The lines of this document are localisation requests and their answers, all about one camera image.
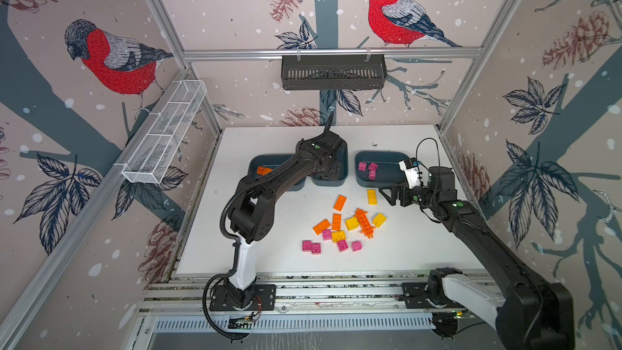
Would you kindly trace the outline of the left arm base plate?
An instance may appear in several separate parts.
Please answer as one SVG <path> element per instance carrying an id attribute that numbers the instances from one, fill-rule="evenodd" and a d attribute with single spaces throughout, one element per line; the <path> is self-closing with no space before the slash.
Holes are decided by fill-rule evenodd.
<path id="1" fill-rule="evenodd" d="M 217 285 L 208 296 L 207 305 L 211 312 L 273 311 L 276 286 L 253 284 L 241 290 L 230 284 Z"/>

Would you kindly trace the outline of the orange long lego diagonal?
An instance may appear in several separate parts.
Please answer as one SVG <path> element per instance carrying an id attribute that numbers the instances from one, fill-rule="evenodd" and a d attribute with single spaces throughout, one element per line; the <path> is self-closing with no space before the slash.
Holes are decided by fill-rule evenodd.
<path id="1" fill-rule="evenodd" d="M 317 235 L 322 234 L 325 230 L 330 229 L 331 228 L 331 223 L 327 220 L 324 219 L 322 220 L 320 223 L 318 223 L 317 225 L 315 225 L 313 227 L 314 233 L 316 233 Z"/>

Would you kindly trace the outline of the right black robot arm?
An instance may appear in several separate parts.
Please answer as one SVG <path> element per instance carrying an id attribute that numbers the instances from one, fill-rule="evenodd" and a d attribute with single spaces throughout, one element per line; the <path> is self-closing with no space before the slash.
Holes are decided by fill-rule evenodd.
<path id="1" fill-rule="evenodd" d="M 494 234 L 476 208 L 458 199 L 455 174 L 442 166 L 429 168 L 424 183 L 418 167 L 399 164 L 406 180 L 382 187 L 387 202 L 430 210 L 432 221 L 453 233 L 483 264 L 500 289 L 495 295 L 452 267 L 429 272 L 423 298 L 431 306 L 460 305 L 497 332 L 508 349 L 573 349 L 573 298 L 559 283 L 530 269 Z"/>

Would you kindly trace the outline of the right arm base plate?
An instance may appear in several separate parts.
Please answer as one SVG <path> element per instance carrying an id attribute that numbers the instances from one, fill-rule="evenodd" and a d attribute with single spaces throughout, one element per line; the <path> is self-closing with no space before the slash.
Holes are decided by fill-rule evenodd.
<path id="1" fill-rule="evenodd" d="M 407 309 L 464 309 L 464 307 L 427 283 L 402 283 L 403 301 Z"/>

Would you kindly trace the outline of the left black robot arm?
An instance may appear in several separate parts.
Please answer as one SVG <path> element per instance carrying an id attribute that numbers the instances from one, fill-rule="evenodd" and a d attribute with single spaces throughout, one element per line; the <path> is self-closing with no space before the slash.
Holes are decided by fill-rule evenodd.
<path id="1" fill-rule="evenodd" d="M 247 174 L 225 204 L 219 226 L 222 235 L 233 240 L 233 265 L 228 272 L 215 274 L 207 282 L 202 294 L 202 310 L 210 327 L 232 343 L 241 342 L 248 335 L 220 328 L 210 316 L 207 299 L 218 285 L 223 285 L 226 299 L 236 308 L 248 307 L 257 300 L 254 296 L 257 281 L 254 243 L 271 231 L 277 201 L 302 178 L 313 176 L 321 181 L 340 181 L 345 172 L 345 161 L 339 153 L 347 143 L 330 130 L 333 121 L 335 114 L 331 113 L 322 134 L 300 140 L 293 156 L 270 173 L 258 178 Z"/>

